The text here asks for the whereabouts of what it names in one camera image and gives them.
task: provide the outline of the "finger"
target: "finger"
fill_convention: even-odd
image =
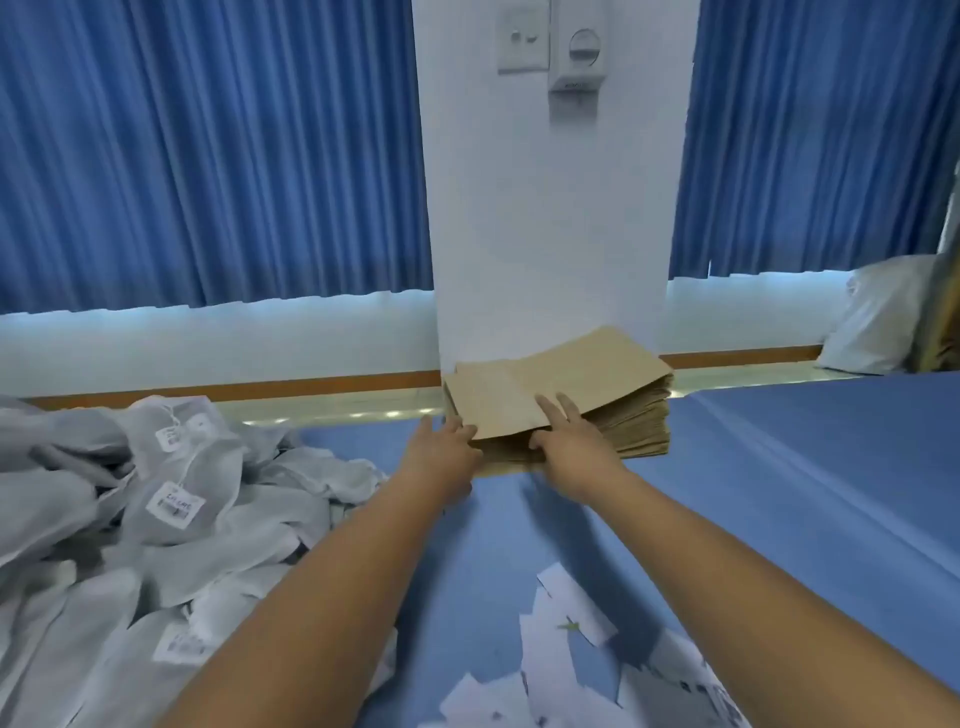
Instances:
[[[550,423],[551,427],[557,429],[558,427],[566,425],[566,417],[564,417],[564,413],[560,411],[560,407],[543,395],[536,395],[534,399],[537,401],[537,404],[540,405],[540,409],[543,410],[543,414],[546,415],[547,422]]]
[[[464,421],[457,415],[449,415],[444,418],[443,432],[456,432],[464,426]]]
[[[433,432],[433,418],[430,415],[423,415],[420,418],[420,424],[417,425],[417,431],[414,432],[414,437],[422,437],[429,432]]]
[[[477,433],[477,425],[464,425],[457,430],[457,437],[468,443]]]
[[[573,403],[573,400],[570,397],[565,395],[563,392],[558,392],[557,401],[564,409],[564,413],[568,420],[574,422],[580,419],[580,410],[577,408],[577,405]]]
[[[548,429],[539,429],[530,436],[530,449],[545,449],[552,433]]]

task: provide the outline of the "left hand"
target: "left hand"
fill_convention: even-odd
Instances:
[[[442,507],[455,503],[469,495],[470,479],[483,464],[483,453],[470,446],[476,433],[476,425],[464,426],[459,417],[446,418],[435,432],[431,418],[424,416],[407,443],[395,478],[438,497]]]

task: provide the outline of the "white tag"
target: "white tag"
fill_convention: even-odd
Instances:
[[[183,530],[196,518],[206,498],[194,496],[169,480],[147,502],[147,512],[164,523]]]
[[[176,452],[180,449],[180,428],[176,425],[171,425],[169,427],[164,427],[163,429],[157,430],[154,435],[156,435],[156,441],[160,443],[160,449],[164,452]]]
[[[155,663],[202,665],[216,647],[207,644],[187,624],[168,624],[154,650]]]
[[[213,423],[210,421],[210,418],[203,412],[187,420],[186,426],[191,432],[203,435],[204,437],[213,437],[217,434],[213,429]]]

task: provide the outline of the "stack of paper bags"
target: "stack of paper bags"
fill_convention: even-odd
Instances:
[[[670,367],[623,331],[601,327],[522,359],[458,363],[444,377],[444,397],[448,414],[477,425],[485,474],[504,473],[543,459],[528,447],[531,430],[549,425],[535,394],[568,395],[620,457],[666,453],[672,380]]]

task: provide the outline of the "right hand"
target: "right hand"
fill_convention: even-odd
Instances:
[[[589,505],[596,488],[625,473],[626,467],[600,430],[580,416],[570,397],[558,394],[557,401],[563,412],[543,395],[537,395],[550,429],[534,432],[530,449],[543,450],[547,477],[561,494]]]

